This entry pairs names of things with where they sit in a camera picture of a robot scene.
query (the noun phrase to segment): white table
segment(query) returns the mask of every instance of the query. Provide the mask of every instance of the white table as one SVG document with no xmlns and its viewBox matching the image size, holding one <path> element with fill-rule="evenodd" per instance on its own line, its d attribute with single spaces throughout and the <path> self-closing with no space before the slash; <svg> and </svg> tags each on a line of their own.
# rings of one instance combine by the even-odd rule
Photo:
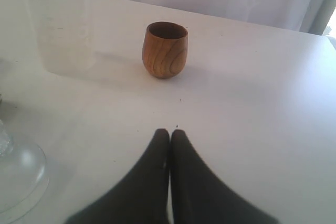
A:
<svg viewBox="0 0 336 224">
<path fill-rule="evenodd" d="M 233 190 L 285 224 L 336 222 L 336 52 L 327 38 L 125 0 L 94 0 L 97 64 L 46 72 L 23 0 L 0 0 L 2 119 L 37 142 L 50 185 L 16 223 L 62 223 L 133 166 L 156 128 L 184 129 Z M 146 26 L 188 28 L 171 80 L 142 66 Z"/>
</svg>

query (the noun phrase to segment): plastic cup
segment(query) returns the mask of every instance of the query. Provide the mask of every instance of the plastic cup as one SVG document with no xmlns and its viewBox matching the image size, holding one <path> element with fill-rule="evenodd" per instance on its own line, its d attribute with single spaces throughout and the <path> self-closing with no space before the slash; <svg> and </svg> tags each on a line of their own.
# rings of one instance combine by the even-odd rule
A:
<svg viewBox="0 0 336 224">
<path fill-rule="evenodd" d="M 83 71 L 94 63 L 92 0 L 25 0 L 44 67 Z"/>
</svg>

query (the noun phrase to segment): wooden cup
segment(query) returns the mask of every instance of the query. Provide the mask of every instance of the wooden cup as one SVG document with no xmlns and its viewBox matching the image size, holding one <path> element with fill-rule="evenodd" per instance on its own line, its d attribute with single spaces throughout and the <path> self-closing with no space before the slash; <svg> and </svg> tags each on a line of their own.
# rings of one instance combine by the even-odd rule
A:
<svg viewBox="0 0 336 224">
<path fill-rule="evenodd" d="M 142 61 L 147 71 L 161 79 L 179 74 L 187 61 L 188 31 L 175 23 L 156 22 L 147 27 Z"/>
</svg>

